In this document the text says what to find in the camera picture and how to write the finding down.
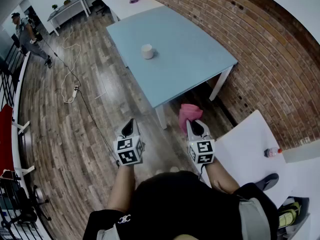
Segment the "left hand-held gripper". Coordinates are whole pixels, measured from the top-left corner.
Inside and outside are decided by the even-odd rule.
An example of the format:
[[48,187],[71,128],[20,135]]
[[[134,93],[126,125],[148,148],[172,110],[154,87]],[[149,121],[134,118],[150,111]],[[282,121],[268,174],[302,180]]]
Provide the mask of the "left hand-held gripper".
[[113,147],[117,161],[121,166],[132,166],[143,162],[144,146],[140,135],[138,123],[133,118],[119,127]]

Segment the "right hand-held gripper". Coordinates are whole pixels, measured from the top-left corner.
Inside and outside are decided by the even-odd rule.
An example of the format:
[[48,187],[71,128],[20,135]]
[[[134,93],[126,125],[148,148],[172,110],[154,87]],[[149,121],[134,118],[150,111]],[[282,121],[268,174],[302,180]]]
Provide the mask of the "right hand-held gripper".
[[199,139],[211,136],[209,127],[199,119],[186,122],[188,154],[195,165],[211,164],[215,157],[215,140]]

